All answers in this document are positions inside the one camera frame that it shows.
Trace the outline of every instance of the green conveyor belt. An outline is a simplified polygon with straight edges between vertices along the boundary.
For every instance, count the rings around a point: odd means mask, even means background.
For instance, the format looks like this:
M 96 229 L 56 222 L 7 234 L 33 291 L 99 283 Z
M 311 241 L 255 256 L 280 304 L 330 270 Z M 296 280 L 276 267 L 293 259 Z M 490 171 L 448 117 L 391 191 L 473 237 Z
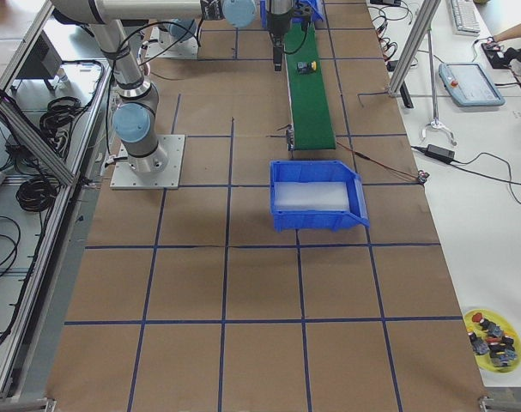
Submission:
M 285 36 L 285 50 L 296 50 L 303 39 L 304 32 L 300 24 L 293 24 L 290 32 Z M 313 25 L 308 28 L 304 45 L 295 54 L 287 55 L 286 59 L 294 125 L 294 149 L 336 148 L 335 132 L 330 121 Z M 296 64 L 312 61 L 317 62 L 317 71 L 308 75 L 299 75 Z

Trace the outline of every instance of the blue plastic bin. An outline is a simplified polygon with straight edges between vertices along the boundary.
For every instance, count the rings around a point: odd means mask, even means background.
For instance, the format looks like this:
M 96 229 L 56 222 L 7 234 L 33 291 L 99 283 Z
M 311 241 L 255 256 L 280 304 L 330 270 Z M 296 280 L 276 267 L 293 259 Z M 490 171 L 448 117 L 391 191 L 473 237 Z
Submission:
M 345 182 L 349 211 L 286 210 L 276 208 L 277 182 Z M 272 161 L 270 163 L 270 207 L 278 232 L 285 229 L 347 229 L 369 227 L 367 207 L 359 174 L 341 161 Z
M 323 21 L 323 6 L 320 0 L 301 0 L 302 3 L 307 3 L 312 7 L 312 21 Z M 266 0 L 260 0 L 260 18 L 262 19 L 262 27 L 267 27 L 266 21 Z M 294 18 L 293 23 L 300 23 L 300 19 Z

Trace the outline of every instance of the metal mounting plate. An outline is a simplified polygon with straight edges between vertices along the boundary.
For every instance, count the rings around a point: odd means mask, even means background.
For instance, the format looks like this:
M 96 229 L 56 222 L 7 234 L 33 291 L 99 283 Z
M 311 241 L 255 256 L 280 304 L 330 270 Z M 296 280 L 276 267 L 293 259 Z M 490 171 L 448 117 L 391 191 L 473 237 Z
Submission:
M 151 39 L 159 38 L 159 28 L 154 27 L 151 32 Z M 152 58 L 165 49 L 160 43 L 149 43 L 148 51 L 146 51 L 146 58 Z M 183 43 L 176 43 L 169 50 L 159 55 L 160 58 L 178 58 L 178 59 L 195 59 L 197 60 L 197 53 L 199 47 L 194 39 L 189 39 Z
M 182 158 L 184 157 L 185 135 L 158 135 L 159 144 L 168 153 L 168 165 L 158 173 L 136 173 L 129 163 L 121 161 L 113 171 L 112 189 L 178 189 Z M 121 146 L 118 156 L 126 156 Z

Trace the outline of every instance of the white object in bin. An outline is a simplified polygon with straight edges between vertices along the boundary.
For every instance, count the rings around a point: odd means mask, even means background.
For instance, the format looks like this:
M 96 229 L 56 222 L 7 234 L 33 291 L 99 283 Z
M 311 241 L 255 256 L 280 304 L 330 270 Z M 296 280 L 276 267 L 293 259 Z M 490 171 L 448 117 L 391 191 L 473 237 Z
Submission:
M 349 212 L 346 182 L 275 182 L 277 210 L 331 210 Z

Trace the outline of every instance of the blue joint cap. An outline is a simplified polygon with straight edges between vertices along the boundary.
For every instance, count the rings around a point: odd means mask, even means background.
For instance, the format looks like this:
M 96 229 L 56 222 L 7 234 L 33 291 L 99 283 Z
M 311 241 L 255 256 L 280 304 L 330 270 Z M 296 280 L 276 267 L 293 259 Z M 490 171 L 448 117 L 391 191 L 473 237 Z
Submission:
M 149 133 L 149 112 L 136 103 L 121 106 L 113 114 L 113 127 L 123 142 L 140 142 Z
M 169 34 L 180 43 L 191 39 L 197 31 L 197 24 L 193 19 L 173 19 L 171 22 L 178 24 L 166 24 Z
M 257 15 L 254 0 L 225 0 L 222 5 L 224 17 L 236 28 L 247 27 Z

